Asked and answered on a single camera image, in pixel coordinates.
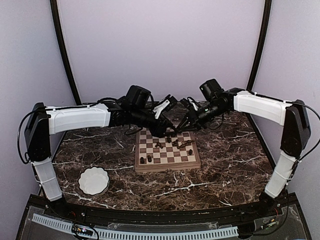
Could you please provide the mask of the white fluted ceramic bowl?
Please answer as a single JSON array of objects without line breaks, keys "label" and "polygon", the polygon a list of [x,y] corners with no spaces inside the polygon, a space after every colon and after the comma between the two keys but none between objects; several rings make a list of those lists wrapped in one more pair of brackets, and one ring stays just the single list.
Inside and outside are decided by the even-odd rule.
[{"label": "white fluted ceramic bowl", "polygon": [[79,189],[86,195],[101,195],[108,190],[110,177],[106,170],[94,166],[87,168],[80,174],[78,185]]}]

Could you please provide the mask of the black frame post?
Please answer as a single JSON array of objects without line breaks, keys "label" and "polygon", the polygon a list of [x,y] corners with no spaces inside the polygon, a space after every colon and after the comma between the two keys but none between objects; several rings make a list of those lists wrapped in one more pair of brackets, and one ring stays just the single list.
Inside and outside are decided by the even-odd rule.
[{"label": "black frame post", "polygon": [[253,90],[255,80],[256,80],[256,77],[258,74],[258,70],[259,70],[259,66],[260,66],[260,62],[261,62],[261,58],[262,58],[262,54],[263,54],[263,50],[264,50],[264,46],[265,46],[268,26],[269,26],[271,8],[272,8],[272,0],[265,0],[258,42],[257,42],[257,46],[256,46],[256,51],[255,51],[253,63],[252,63],[252,68],[251,68],[249,79],[248,79],[247,86],[246,86],[246,89],[248,91]]},{"label": "black frame post", "polygon": [[63,36],[63,30],[62,30],[62,24],[61,24],[61,19],[60,19],[60,14],[59,14],[59,8],[58,8],[58,1],[57,0],[50,0],[50,9],[51,9],[51,15],[52,15],[52,20],[53,20],[53,25],[54,25],[54,30],[55,30],[55,35],[58,43],[58,48],[60,51],[60,56],[62,59],[63,67],[65,70],[65,74],[67,77],[67,81],[72,93],[73,100],[76,105],[81,105],[82,101],[79,95],[79,91],[76,86],[76,81],[73,76],[71,64],[69,61],[69,56],[67,53],[67,48]]}]

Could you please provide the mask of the wooden chess board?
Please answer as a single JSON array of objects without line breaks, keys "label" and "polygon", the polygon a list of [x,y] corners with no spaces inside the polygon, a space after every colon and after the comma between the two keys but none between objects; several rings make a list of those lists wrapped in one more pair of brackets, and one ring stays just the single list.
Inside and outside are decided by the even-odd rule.
[{"label": "wooden chess board", "polygon": [[[178,140],[178,145],[183,141],[194,140],[192,145],[183,148],[172,146],[172,142],[167,142],[167,137],[152,136],[150,131],[145,128],[136,134],[135,171],[137,173],[190,170],[201,167],[195,137],[192,132],[186,131],[171,137],[172,142]],[[165,147],[155,147],[156,142],[164,143]],[[148,162],[148,155],[151,156],[152,162]],[[144,158],[145,164],[140,164],[140,158]]]}]

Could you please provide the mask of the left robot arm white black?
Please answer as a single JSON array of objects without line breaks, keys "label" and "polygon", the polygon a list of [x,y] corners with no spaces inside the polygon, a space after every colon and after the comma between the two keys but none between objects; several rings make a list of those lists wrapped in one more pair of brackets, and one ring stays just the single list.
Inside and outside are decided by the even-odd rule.
[{"label": "left robot arm white black", "polygon": [[24,130],[26,156],[33,165],[46,198],[52,202],[51,210],[60,218],[67,218],[71,208],[62,200],[63,193],[52,164],[51,135],[85,128],[136,125],[149,129],[152,136],[162,138],[167,129],[175,129],[161,111],[138,107],[126,100],[107,99],[67,107],[46,107],[38,102],[28,117]]}]

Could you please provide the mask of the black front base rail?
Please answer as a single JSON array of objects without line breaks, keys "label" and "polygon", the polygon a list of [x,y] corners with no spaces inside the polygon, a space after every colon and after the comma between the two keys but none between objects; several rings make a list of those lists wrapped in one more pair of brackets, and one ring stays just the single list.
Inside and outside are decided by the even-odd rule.
[{"label": "black front base rail", "polygon": [[203,210],[132,211],[106,209],[69,203],[76,220],[89,225],[107,226],[111,223],[137,225],[182,225],[217,222],[219,224],[252,223],[260,216],[254,211],[258,202]]}]

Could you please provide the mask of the black right frame post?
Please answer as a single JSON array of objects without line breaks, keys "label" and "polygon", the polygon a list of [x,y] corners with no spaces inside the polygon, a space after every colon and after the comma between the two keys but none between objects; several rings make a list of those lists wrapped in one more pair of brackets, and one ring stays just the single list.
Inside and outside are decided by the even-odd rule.
[{"label": "black right frame post", "polygon": [[258,74],[258,70],[259,70],[259,66],[260,66],[260,62],[261,62],[261,58],[262,58],[262,54],[263,54],[263,50],[264,50],[264,46],[265,46],[268,26],[269,26],[271,8],[272,8],[272,0],[265,0],[258,42],[257,42],[257,46],[256,46],[256,51],[255,51],[253,63],[252,63],[252,68],[251,68],[249,79],[248,79],[247,86],[246,86],[246,89],[248,91],[253,90],[255,80],[256,80],[256,77]]}]

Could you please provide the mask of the black left frame post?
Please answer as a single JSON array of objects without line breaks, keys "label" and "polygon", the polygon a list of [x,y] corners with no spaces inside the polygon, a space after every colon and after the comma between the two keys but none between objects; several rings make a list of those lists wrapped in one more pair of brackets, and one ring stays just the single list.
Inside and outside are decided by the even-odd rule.
[{"label": "black left frame post", "polygon": [[60,14],[59,14],[59,8],[58,8],[58,1],[57,0],[50,0],[50,9],[51,9],[51,15],[52,15],[52,20],[53,20],[53,25],[54,25],[54,30],[55,30],[55,35],[58,43],[58,48],[60,51],[60,56],[62,59],[63,67],[65,70],[65,74],[67,77],[67,81],[72,93],[73,100],[76,105],[81,105],[82,101],[79,95],[79,91],[76,86],[76,81],[73,76],[71,64],[69,61],[69,56],[67,53],[67,48],[63,36],[63,30],[62,30],[62,24],[61,24],[61,19],[60,19]]}]

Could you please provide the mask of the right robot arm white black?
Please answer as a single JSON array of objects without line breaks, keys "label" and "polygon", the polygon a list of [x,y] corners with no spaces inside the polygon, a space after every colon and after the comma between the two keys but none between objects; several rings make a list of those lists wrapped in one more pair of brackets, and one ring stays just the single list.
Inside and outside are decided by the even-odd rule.
[{"label": "right robot arm white black", "polygon": [[311,137],[307,107],[301,100],[273,99],[241,88],[229,90],[201,87],[208,103],[190,110],[178,125],[181,132],[198,131],[215,117],[228,112],[251,115],[271,127],[279,138],[279,156],[264,193],[275,199],[292,180],[298,164]]}]

